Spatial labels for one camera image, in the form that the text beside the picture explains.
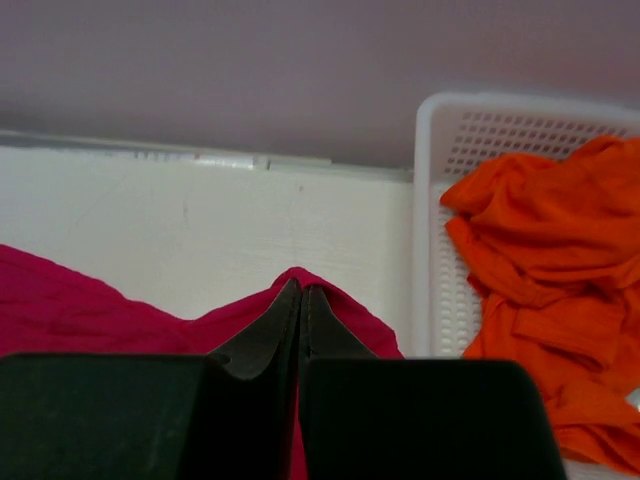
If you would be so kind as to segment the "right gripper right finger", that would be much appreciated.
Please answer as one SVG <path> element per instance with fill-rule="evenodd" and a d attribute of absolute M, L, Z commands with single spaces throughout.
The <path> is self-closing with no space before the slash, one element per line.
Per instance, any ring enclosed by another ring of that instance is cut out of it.
<path fill-rule="evenodd" d="M 312 479 L 562 479 L 540 395 L 509 361 L 383 359 L 308 289 L 299 422 Z"/>

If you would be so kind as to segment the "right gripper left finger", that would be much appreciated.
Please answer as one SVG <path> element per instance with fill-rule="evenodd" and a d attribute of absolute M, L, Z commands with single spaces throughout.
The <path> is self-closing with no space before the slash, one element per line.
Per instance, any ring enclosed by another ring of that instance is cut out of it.
<path fill-rule="evenodd" d="M 5 479 L 285 479 L 302 289 L 205 355 L 1 363 Z"/>

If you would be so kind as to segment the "crimson red t shirt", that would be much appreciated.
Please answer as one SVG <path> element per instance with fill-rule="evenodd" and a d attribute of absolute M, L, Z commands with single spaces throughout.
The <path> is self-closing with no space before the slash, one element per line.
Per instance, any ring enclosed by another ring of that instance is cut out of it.
<path fill-rule="evenodd" d="M 321 288 L 336 317 L 376 356 L 401 359 L 394 332 L 342 290 L 301 268 L 273 285 L 197 319 L 183 320 L 125 298 L 101 281 L 49 260 L 1 250 L 1 363 L 19 354 L 205 355 L 261 316 L 288 281 L 302 289 L 289 475 L 308 475 L 299 422 L 300 313 L 304 293 Z"/>

